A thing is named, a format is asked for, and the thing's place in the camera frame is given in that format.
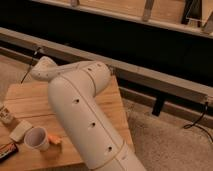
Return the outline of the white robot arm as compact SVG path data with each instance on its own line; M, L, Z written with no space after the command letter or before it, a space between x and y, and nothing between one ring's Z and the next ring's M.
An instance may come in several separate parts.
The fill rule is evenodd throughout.
M59 66L43 56L31 76L48 83L49 105L91 171L146 171L95 101L111 79L106 64L80 61Z

